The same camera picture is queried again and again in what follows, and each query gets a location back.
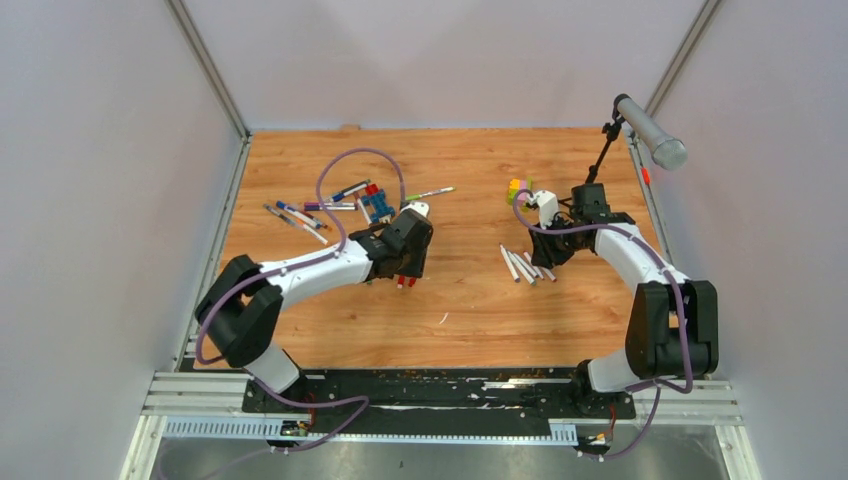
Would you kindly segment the black capped pen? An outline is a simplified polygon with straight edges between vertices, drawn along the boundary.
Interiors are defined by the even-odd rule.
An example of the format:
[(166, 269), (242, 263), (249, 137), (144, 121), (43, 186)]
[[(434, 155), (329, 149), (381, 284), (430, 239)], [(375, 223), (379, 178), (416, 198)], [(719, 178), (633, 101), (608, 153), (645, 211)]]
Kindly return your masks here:
[(544, 280), (545, 275), (541, 272), (539, 267), (536, 267), (532, 264), (532, 257), (529, 254), (529, 252), (527, 252), (527, 251), (523, 252), (523, 257), (524, 257), (527, 265), (529, 266), (530, 270), (535, 274), (535, 276), (537, 278), (541, 279), (541, 280)]

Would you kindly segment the red capped short pen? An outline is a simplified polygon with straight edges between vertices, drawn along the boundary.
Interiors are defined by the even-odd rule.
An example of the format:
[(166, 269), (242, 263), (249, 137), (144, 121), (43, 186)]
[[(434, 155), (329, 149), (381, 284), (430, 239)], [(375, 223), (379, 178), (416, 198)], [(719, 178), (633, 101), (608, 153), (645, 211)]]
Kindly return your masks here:
[(545, 268), (545, 267), (541, 267), (541, 268), (540, 268), (540, 270), (541, 270), (541, 271), (542, 271), (542, 272), (546, 275), (546, 277), (547, 277), (547, 278), (548, 278), (551, 282), (556, 282), (556, 281), (557, 281), (557, 277), (553, 274), (553, 272), (552, 272), (550, 269)]

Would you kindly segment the white pen body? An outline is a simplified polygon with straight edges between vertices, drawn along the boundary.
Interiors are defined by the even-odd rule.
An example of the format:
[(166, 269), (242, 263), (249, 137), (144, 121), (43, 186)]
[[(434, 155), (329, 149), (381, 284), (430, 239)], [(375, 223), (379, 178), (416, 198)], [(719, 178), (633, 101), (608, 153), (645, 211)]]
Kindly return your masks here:
[(504, 262), (507, 266), (507, 269), (508, 269), (508, 271), (509, 271), (509, 273), (512, 277), (512, 280), (515, 283), (519, 283), (520, 282), (520, 276), (519, 276), (519, 274), (516, 270), (515, 264), (513, 263), (512, 259), (511, 259), (511, 256), (509, 255), (509, 252), (506, 250), (506, 248), (502, 244), (499, 245), (499, 248), (500, 248), (500, 253), (501, 253), (501, 255), (504, 259)]

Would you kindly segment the green capped white pen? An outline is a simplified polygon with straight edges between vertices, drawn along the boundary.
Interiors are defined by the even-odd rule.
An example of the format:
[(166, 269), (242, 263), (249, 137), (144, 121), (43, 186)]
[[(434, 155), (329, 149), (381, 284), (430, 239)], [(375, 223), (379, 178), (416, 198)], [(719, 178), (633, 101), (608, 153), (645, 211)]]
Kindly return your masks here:
[(456, 188), (453, 187), (453, 186), (443, 187), (443, 188), (439, 188), (439, 189), (435, 189), (435, 190), (431, 190), (431, 191), (427, 191), (427, 192), (423, 192), (423, 193), (408, 195), (408, 196), (405, 197), (405, 201), (407, 201), (407, 202), (417, 201), (417, 200), (421, 200), (421, 199), (432, 197), (432, 196), (451, 193), (455, 190), (456, 190)]

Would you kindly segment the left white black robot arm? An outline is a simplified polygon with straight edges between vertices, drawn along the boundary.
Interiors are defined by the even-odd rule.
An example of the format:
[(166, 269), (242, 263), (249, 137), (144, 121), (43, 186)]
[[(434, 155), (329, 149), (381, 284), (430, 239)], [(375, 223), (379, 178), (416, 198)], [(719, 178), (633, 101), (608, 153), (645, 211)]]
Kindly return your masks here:
[(306, 400), (300, 367), (272, 342), (279, 315), (327, 291), (377, 279), (419, 279), (434, 227), (429, 206), (415, 201), (388, 224), (349, 234), (339, 245), (288, 260), (230, 260), (201, 298), (194, 317), (226, 363), (244, 369), (268, 388), (283, 413)]

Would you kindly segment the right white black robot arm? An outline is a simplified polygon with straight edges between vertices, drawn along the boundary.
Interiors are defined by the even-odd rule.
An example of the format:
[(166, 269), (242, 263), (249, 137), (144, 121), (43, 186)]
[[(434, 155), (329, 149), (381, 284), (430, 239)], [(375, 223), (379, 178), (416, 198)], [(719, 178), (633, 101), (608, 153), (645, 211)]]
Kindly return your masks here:
[(579, 251), (590, 251), (619, 275), (633, 297), (622, 349), (581, 366), (583, 382), (571, 390), (571, 403), (584, 417), (596, 417), (611, 393), (682, 380), (686, 393), (696, 378), (719, 364), (718, 294), (707, 280), (693, 280), (665, 260), (641, 234), (635, 220), (615, 212), (603, 185), (574, 187), (561, 202), (539, 190), (523, 205), (538, 215), (528, 231), (531, 263), (553, 269)]

